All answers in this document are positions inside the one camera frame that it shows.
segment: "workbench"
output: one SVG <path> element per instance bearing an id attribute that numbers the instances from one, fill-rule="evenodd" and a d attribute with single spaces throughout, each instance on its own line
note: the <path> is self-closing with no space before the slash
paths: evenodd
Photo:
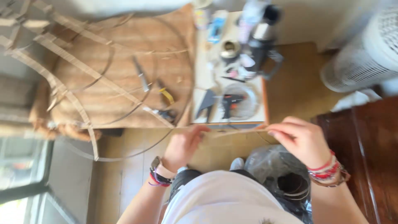
<path id="1" fill-rule="evenodd" d="M 206 117 L 201 116 L 195 119 L 196 113 L 202 103 L 203 97 L 206 93 L 206 89 L 213 88 L 215 86 L 213 75 L 207 67 L 207 62 L 212 59 L 219 60 L 218 66 L 215 67 L 216 81 L 221 85 L 221 88 L 234 83 L 236 81 L 221 78 L 221 76 L 227 76 L 225 70 L 225 63 L 219 59 L 219 53 L 221 51 L 221 44 L 226 40 L 237 40 L 238 39 L 238 26 L 236 26 L 236 20 L 239 18 L 242 12 L 230 12 L 228 14 L 225 27 L 222 31 L 222 39 L 220 42 L 215 44 L 210 51 L 207 51 L 206 40 L 207 30 L 197 31 L 196 40 L 196 61 L 195 61 L 195 88 L 193 90 L 193 106 L 191 111 L 191 122 L 193 124 L 203 124 L 206 122 Z M 268 124 L 268 103 L 267 103 L 267 91 L 266 82 L 261 77 L 256 77 L 250 81 L 246 81 L 246 85 L 250 86 L 257 95 L 257 111 L 251 118 L 247 120 L 231 121 L 230 125 L 238 125 L 239 127 L 245 126 L 257 126 L 259 124 Z M 212 114 L 210 115 L 209 123 L 210 126 L 223 126 L 228 124 L 226 119 L 222 119 L 223 111 L 217 107 L 220 99 L 216 99 L 216 103 L 213 106 Z"/>

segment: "tile floor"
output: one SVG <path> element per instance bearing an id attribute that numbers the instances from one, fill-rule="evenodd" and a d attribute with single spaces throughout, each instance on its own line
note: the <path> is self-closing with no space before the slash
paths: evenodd
<path id="1" fill-rule="evenodd" d="M 309 120 L 330 110 L 344 96 L 330 91 L 322 84 L 319 71 L 330 56 L 319 55 L 313 43 L 278 46 L 278 50 L 285 61 L 278 74 L 267 82 L 270 123 L 279 122 L 288 115 Z M 120 138 L 102 139 L 99 142 L 100 154 L 104 157 L 132 155 L 153 145 L 167 132 L 168 129 L 126 129 Z M 271 143 L 277 143 L 265 133 L 261 136 Z M 153 158 L 163 154 L 170 137 L 171 135 L 151 150 L 131 159 L 101 162 L 96 223 L 117 222 L 147 178 Z M 247 157 L 252 149 L 262 145 L 268 143 L 256 133 L 205 140 L 189 165 L 202 172 L 227 170 L 234 158 Z"/>

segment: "wooden furniture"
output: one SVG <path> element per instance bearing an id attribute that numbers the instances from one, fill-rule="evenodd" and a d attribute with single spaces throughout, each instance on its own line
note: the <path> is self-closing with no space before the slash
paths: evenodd
<path id="1" fill-rule="evenodd" d="M 313 118 L 352 175 L 347 183 L 370 223 L 398 223 L 398 97 Z"/>
<path id="2" fill-rule="evenodd" d="M 219 43 L 214 45 L 210 50 L 206 47 L 207 33 L 208 31 L 198 30 L 197 41 L 196 41 L 196 61 L 195 61 L 195 88 L 193 90 L 193 107 L 191 111 L 191 123 L 205 123 L 206 118 L 204 116 L 196 118 L 196 113 L 202 103 L 203 97 L 205 96 L 206 89 L 213 88 L 216 83 L 213 80 L 213 75 L 207 68 L 207 62 L 213 59 L 219 59 L 221 52 L 221 44 L 226 40 L 237 40 L 238 39 L 238 27 L 236 20 L 239 18 L 242 12 L 230 12 L 228 13 L 225 27 L 222 31 L 222 39 Z M 215 68 L 216 81 L 220 83 L 221 88 L 225 88 L 230 84 L 237 83 L 228 79 L 223 79 L 221 76 L 227 76 L 225 71 L 229 67 L 237 68 L 237 63 L 232 63 L 225 67 L 225 63 L 220 61 L 218 66 Z M 250 86 L 257 94 L 258 98 L 258 109 L 254 116 L 247 120 L 233 121 L 233 125 L 258 125 L 268 124 L 268 103 L 267 103 L 267 91 L 265 88 L 265 81 L 261 77 L 256 77 L 253 80 L 247 81 L 246 85 Z M 227 124 L 226 119 L 222 119 L 223 113 L 217 108 L 217 105 L 213 107 L 212 115 L 210 116 L 209 125 Z"/>

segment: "bottle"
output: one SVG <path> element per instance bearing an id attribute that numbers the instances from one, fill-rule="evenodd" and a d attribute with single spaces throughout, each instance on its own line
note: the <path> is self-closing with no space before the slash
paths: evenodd
<path id="1" fill-rule="evenodd" d="M 246 2 L 239 18 L 238 41 L 240 44 L 247 43 L 250 31 L 260 22 L 268 4 L 270 4 L 270 0 L 248 0 Z"/>
<path id="2" fill-rule="evenodd" d="M 280 10 L 275 5 L 265 8 L 262 20 L 250 32 L 247 44 L 241 54 L 242 67 L 240 72 L 247 79 L 254 78 L 268 53 L 273 49 L 276 36 L 275 24 L 280 17 Z"/>

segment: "plastic bag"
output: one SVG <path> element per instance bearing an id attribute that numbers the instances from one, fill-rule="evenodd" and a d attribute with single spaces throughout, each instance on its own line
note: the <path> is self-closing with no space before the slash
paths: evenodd
<path id="1" fill-rule="evenodd" d="M 244 169 L 263 184 L 287 212 L 305 224 L 312 224 L 307 168 L 282 145 L 253 150 Z"/>

